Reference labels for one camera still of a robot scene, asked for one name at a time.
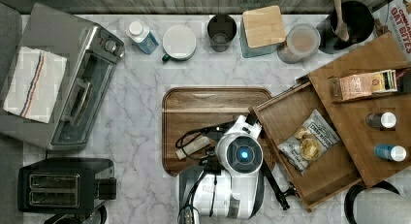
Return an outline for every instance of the lid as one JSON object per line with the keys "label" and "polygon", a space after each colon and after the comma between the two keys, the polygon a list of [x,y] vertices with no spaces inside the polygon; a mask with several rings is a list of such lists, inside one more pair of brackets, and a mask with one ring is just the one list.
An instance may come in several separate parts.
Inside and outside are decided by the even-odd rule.
{"label": "lid", "polygon": [[144,41],[149,32],[150,28],[148,27],[148,25],[139,20],[130,23],[130,25],[126,29],[127,36],[129,36],[133,41],[137,43]]}
{"label": "lid", "polygon": [[196,35],[187,26],[175,25],[164,34],[163,48],[175,59],[186,59],[196,49]]}
{"label": "lid", "polygon": [[130,23],[129,31],[132,35],[140,35],[142,33],[143,26],[139,21]]}
{"label": "lid", "polygon": [[287,35],[287,47],[298,56],[308,56],[320,46],[320,33],[306,23],[294,26]]}
{"label": "lid", "polygon": [[394,148],[391,150],[391,157],[396,162],[403,161],[406,156],[407,156],[407,151],[402,146],[399,146],[399,145],[394,146]]}
{"label": "lid", "polygon": [[385,112],[381,116],[381,124],[386,128],[393,128],[396,125],[396,117],[391,112]]}
{"label": "lid", "polygon": [[285,41],[285,31],[278,6],[244,12],[242,21],[250,48],[265,47]]}

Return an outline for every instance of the plastic bag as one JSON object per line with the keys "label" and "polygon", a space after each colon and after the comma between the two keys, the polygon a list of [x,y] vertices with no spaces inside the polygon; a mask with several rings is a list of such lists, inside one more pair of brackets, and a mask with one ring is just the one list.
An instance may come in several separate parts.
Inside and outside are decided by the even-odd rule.
{"label": "plastic bag", "polygon": [[[288,158],[303,176],[308,166],[321,157],[329,148],[338,143],[340,138],[317,110],[286,142],[278,146],[279,150]],[[311,153],[312,160],[306,160],[301,155],[301,148]]]}

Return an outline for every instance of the open drawer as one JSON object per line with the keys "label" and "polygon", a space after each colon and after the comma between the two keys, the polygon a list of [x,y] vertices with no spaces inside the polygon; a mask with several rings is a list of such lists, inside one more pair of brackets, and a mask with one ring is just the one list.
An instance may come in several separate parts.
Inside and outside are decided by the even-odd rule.
{"label": "open drawer", "polygon": [[362,181],[343,142],[330,148],[312,163],[304,176],[288,162],[277,145],[285,142],[317,110],[327,121],[331,119],[310,81],[252,108],[266,132],[267,144],[282,173],[296,187],[308,212],[337,193]]}

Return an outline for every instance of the toaster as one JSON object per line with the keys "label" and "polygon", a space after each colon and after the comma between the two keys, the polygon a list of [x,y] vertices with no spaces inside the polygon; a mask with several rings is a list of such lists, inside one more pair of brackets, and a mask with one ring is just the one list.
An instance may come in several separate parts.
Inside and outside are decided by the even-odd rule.
{"label": "toaster", "polygon": [[115,198],[110,159],[49,158],[18,172],[17,203],[23,212],[88,215]]}
{"label": "toaster", "polygon": [[[49,150],[86,146],[124,43],[101,25],[42,4],[35,4],[17,51],[38,48],[67,58],[66,70],[49,123],[0,108],[0,133]],[[3,107],[16,67],[16,56],[3,84]]]}

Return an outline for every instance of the kitchen counter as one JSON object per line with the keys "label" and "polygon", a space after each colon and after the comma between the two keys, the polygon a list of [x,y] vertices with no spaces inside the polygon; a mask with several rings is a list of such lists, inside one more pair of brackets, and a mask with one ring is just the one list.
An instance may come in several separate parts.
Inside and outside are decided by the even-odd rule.
{"label": "kitchen counter", "polygon": [[[212,16],[81,16],[98,22],[125,43],[124,59],[117,65],[105,101],[99,111],[87,148],[67,156],[107,157],[114,162],[117,177],[117,200],[108,202],[110,223],[176,223],[175,178],[162,166],[162,100],[164,94],[177,86],[262,86],[276,95],[295,84],[295,79],[326,65],[357,48],[352,46],[338,54],[319,52],[297,64],[283,63],[276,53],[243,58],[238,34],[225,52],[214,52],[209,46],[206,24]],[[283,16],[286,32],[297,23],[316,26],[326,16]],[[160,46],[146,55],[131,45],[125,29],[134,19],[147,23]],[[23,17],[23,26],[28,16]],[[235,16],[239,23],[240,16]],[[194,30],[197,48],[188,61],[163,64],[161,40],[165,31],[177,24]],[[24,165],[45,158],[43,149],[28,145],[23,150]],[[287,182],[274,168],[274,176],[284,190]],[[411,172],[405,170],[390,178],[402,194],[411,189]],[[291,209],[283,211],[266,181],[262,208],[250,220],[203,217],[207,223],[348,223],[344,217],[345,192],[307,213],[298,199],[288,198]],[[40,224],[49,215],[24,213],[25,224]]]}

